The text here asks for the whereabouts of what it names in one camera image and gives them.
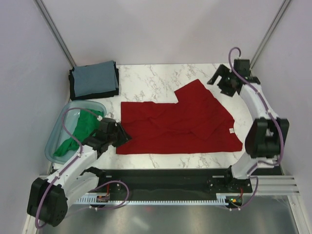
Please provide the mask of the red t shirt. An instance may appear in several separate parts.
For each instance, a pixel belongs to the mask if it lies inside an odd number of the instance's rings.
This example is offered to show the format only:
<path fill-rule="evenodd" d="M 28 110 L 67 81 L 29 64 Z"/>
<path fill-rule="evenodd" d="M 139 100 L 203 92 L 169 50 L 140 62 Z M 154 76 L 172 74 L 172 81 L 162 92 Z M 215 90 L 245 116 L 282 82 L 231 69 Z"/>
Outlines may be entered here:
<path fill-rule="evenodd" d="M 131 140 L 119 155 L 238 152 L 234 118 L 196 79 L 175 91 L 177 103 L 122 102 L 121 125 Z"/>

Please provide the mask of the clear teal plastic bin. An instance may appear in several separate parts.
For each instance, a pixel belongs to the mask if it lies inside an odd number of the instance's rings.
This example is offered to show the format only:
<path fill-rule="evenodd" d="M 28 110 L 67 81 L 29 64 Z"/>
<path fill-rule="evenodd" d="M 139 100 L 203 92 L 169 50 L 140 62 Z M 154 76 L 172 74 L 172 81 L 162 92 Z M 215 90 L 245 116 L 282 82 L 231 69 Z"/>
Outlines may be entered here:
<path fill-rule="evenodd" d="M 95 101 L 89 100 L 74 100 L 66 104 L 54 125 L 54 128 L 49 136 L 47 144 L 45 146 L 45 156 L 52 163 L 64 164 L 67 160 L 69 160 L 75 153 L 75 151 L 69 151 L 63 157 L 53 156 L 55 150 L 62 144 L 64 140 L 66 140 L 69 135 L 62 129 L 62 116 L 63 113 L 69 108 L 84 108 L 84 109 L 93 109 L 97 111 L 101 111 L 106 115 L 106 108 L 103 104 Z M 77 120 L 79 117 L 79 110 L 71 110 L 65 115 L 65 127 L 68 128 L 69 131 L 73 131 Z"/>

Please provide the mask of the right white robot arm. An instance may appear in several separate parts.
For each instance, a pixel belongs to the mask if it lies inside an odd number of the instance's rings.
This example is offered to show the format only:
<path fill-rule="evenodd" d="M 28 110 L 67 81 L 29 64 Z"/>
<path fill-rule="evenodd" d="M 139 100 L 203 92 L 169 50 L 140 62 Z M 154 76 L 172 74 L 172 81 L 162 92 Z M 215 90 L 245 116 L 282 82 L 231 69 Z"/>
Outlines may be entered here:
<path fill-rule="evenodd" d="M 217 84 L 221 93 L 230 97 L 238 94 L 253 118 L 245 139 L 245 152 L 229 168 L 230 176 L 223 179 L 224 188 L 234 192 L 241 186 L 240 180 L 248 179 L 259 165 L 280 165 L 290 123 L 267 103 L 261 82 L 251 74 L 248 59 L 235 59 L 231 68 L 219 65 L 208 84 L 213 85 L 217 78 L 221 78 Z"/>

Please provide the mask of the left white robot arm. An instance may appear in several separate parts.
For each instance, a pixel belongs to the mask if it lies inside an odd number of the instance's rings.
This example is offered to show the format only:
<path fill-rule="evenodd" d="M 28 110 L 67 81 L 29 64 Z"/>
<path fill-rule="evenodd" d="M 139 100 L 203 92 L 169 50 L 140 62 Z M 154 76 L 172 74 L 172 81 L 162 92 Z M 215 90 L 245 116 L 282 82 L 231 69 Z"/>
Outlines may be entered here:
<path fill-rule="evenodd" d="M 63 166 L 47 178 L 36 178 L 31 185 L 27 213 L 34 217 L 35 227 L 59 225 L 68 209 L 87 192 L 105 190 L 104 171 L 92 163 L 108 150 L 131 140 L 121 123 L 98 117 L 99 126 L 79 143 L 78 150 Z"/>

